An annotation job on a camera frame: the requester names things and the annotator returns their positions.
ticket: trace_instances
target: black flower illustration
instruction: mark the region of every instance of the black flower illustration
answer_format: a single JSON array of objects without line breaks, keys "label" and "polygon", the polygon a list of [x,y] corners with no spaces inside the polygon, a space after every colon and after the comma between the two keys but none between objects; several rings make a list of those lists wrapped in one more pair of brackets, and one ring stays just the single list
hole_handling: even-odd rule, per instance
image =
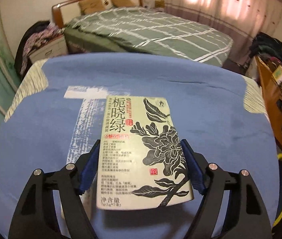
[{"label": "black flower illustration", "polygon": [[143,164],[164,164],[163,174],[170,176],[180,163],[185,162],[183,151],[175,129],[163,126],[163,132],[155,137],[142,137],[143,144],[148,147],[148,155],[143,159]]},{"label": "black flower illustration", "polygon": [[145,131],[144,127],[141,127],[140,122],[137,121],[135,125],[130,130],[131,133],[136,133],[140,136],[148,136],[148,133]]},{"label": "black flower illustration", "polygon": [[151,104],[147,98],[144,98],[143,103],[145,105],[146,116],[149,120],[155,121],[155,122],[167,122],[167,117],[170,115],[164,114],[162,111],[159,110],[158,107]]}]

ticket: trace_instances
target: box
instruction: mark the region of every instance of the box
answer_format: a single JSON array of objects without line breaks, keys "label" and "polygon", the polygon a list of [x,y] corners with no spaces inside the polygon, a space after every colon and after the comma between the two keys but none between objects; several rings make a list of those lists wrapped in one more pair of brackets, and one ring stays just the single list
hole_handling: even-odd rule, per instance
[{"label": "box", "polygon": [[97,207],[136,210],[192,200],[165,98],[108,96],[97,175]]}]

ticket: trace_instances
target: beige pillow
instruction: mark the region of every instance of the beige pillow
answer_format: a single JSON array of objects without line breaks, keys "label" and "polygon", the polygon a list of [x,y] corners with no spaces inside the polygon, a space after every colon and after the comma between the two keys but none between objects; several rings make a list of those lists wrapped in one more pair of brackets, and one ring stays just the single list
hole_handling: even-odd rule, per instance
[{"label": "beige pillow", "polygon": [[104,5],[105,9],[110,9],[110,8],[113,7],[111,0],[102,0],[102,3]]},{"label": "beige pillow", "polygon": [[105,10],[102,0],[79,1],[79,6],[83,14],[90,14]]},{"label": "beige pillow", "polygon": [[115,7],[133,7],[136,6],[131,0],[111,0]]}]

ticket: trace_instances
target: blue gripper pad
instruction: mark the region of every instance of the blue gripper pad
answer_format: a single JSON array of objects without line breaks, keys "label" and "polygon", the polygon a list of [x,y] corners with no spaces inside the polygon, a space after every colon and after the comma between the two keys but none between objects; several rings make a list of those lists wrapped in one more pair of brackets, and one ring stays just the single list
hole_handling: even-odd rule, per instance
[{"label": "blue gripper pad", "polygon": [[189,144],[186,140],[181,140],[181,146],[183,149],[183,153],[185,156],[186,164],[188,166],[188,175],[191,180],[191,184],[194,190],[197,190],[201,195],[203,195],[206,191],[206,186],[204,185],[204,173],[196,162],[192,149],[188,148]]},{"label": "blue gripper pad", "polygon": [[100,143],[93,151],[90,151],[88,153],[91,154],[91,156],[83,171],[81,172],[81,183],[79,186],[79,190],[82,194],[91,187],[94,177],[96,176],[98,170],[99,151]]}]

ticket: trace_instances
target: pile of clothes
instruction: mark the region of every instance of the pile of clothes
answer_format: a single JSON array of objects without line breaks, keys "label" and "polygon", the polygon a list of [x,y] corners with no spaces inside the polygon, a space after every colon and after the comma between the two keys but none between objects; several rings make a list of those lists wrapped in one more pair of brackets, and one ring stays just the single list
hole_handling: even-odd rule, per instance
[{"label": "pile of clothes", "polygon": [[282,42],[263,32],[256,35],[249,50],[250,59],[259,56],[264,62],[270,60],[277,66],[282,65]]},{"label": "pile of clothes", "polygon": [[55,38],[61,30],[50,21],[39,21],[32,25],[23,35],[16,54],[14,68],[23,80],[32,63],[29,54]]}]

